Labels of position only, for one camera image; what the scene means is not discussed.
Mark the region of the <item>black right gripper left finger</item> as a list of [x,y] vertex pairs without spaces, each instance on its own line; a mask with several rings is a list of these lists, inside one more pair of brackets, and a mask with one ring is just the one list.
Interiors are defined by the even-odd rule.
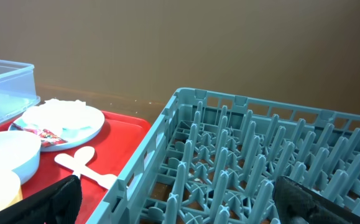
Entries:
[[0,211],[0,224],[74,224],[82,203],[80,179],[75,175]]

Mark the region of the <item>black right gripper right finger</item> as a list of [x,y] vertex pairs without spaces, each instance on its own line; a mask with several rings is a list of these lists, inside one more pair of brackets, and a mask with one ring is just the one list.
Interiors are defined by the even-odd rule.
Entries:
[[360,216],[286,176],[274,182],[272,198],[283,224],[360,224]]

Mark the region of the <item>white plastic fork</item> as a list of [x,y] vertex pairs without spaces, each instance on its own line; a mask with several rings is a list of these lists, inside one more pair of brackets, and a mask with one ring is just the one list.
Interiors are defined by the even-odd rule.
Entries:
[[69,156],[68,154],[58,154],[55,156],[54,161],[61,166],[64,166],[68,169],[71,169],[75,172],[78,172],[81,175],[88,177],[89,179],[94,180],[100,186],[110,189],[115,181],[117,180],[117,176],[114,174],[99,174],[84,164],[78,162],[74,157]]

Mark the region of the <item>white plastic spoon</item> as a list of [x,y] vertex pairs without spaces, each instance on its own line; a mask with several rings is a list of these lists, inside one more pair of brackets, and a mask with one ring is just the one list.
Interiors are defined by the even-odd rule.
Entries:
[[84,146],[79,148],[75,154],[74,159],[80,167],[84,167],[89,163],[95,155],[95,149],[91,146]]

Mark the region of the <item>light blue food bowl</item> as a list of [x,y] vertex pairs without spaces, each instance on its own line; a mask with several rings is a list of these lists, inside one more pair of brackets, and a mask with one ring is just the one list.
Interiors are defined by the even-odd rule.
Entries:
[[21,184],[30,180],[40,162],[41,139],[26,131],[0,131],[0,169],[15,172]]

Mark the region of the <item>red snack wrapper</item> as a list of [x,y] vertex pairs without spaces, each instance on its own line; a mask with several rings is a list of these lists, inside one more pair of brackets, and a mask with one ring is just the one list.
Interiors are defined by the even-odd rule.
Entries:
[[48,129],[34,129],[34,128],[23,128],[16,123],[12,123],[12,127],[17,130],[27,131],[33,134],[36,134],[41,139],[41,145],[43,147],[50,147],[58,144],[67,143],[66,140],[62,139],[61,137],[57,136],[53,132],[49,131]]

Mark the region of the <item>light blue plate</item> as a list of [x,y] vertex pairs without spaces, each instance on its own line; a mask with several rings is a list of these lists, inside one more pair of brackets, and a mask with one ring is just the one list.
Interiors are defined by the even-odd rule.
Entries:
[[[38,126],[35,124],[26,124],[21,116],[17,118],[13,123],[22,126],[23,128],[34,128],[34,129],[48,129],[49,131],[53,132],[57,136],[61,137],[62,139],[66,140],[67,143],[58,144],[50,147],[41,147],[42,152],[54,152],[54,151],[62,151],[66,149],[71,149],[77,146],[80,146],[90,140],[92,140],[100,131],[104,124],[104,114],[102,111],[91,107],[86,106],[88,111],[88,117],[90,119],[91,126],[81,128],[81,129],[65,129],[59,128],[58,126],[52,125],[42,125]],[[12,127],[12,124],[8,127],[9,131],[20,131]]]

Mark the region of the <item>white napkin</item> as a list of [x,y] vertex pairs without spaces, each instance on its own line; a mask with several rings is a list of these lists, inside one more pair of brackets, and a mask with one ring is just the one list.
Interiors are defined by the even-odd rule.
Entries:
[[26,124],[45,124],[65,129],[91,126],[84,101],[65,101],[52,98],[44,104],[28,108],[21,116]]

